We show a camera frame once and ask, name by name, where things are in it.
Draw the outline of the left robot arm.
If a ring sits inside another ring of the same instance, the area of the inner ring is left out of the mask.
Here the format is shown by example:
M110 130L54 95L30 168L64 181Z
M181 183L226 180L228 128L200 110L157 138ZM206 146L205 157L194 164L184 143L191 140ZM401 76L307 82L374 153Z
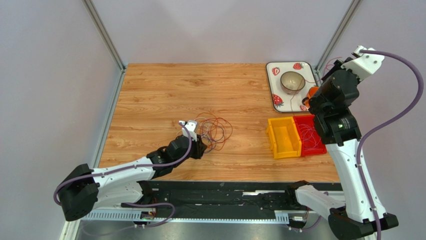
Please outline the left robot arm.
M68 222L98 208L135 204L150 194L143 181L167 175L189 158L200 159L206 149L200 135L196 139L180 135L133 162L93 169L80 164L58 186L54 199Z

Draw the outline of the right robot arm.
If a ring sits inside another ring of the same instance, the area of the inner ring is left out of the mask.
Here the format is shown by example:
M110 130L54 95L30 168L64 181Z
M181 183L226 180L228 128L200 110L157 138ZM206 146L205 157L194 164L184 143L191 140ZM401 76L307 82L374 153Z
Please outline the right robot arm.
M349 109L360 95L359 83L374 74L382 61L378 55L337 60L308 99L314 128L332 157L345 200L335 200L304 180L287 188L291 205L317 212L340 240L378 235L399 225L375 192L361 147L361 131Z

